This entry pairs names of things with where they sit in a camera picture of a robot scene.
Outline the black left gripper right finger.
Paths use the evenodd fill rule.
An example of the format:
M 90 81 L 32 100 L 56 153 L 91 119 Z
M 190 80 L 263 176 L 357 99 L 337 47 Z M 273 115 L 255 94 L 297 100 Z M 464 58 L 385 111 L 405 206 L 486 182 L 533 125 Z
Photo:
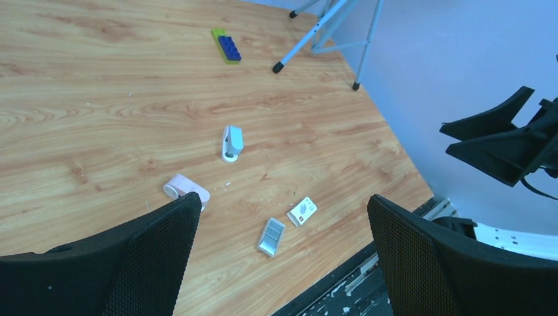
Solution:
M 373 195 L 367 205 L 394 315 L 556 315 L 557 262 L 487 245 Z

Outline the white staple box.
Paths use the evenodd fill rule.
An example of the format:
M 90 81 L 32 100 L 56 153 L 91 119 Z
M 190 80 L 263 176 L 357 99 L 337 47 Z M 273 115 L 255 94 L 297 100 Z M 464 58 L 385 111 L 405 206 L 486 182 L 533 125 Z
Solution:
M 317 211 L 318 207 L 310 197 L 303 198 L 287 212 L 288 219 L 296 226 L 302 226 Z

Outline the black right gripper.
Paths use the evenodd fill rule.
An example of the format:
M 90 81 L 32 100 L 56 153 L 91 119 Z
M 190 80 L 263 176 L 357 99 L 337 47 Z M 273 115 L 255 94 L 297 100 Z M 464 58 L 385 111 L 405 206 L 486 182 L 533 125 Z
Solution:
M 533 93 L 522 86 L 492 109 L 443 123 L 442 134 L 462 141 L 446 153 L 511 187 L 540 168 L 557 178 L 557 98 L 542 99 L 522 130 L 512 123 Z

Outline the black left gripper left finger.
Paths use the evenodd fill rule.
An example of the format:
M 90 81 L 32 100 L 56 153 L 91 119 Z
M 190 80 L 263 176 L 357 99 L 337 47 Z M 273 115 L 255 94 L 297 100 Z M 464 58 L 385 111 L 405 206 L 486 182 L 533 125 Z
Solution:
M 1 258 L 2 315 L 172 315 L 201 216 L 190 192 L 45 253 Z

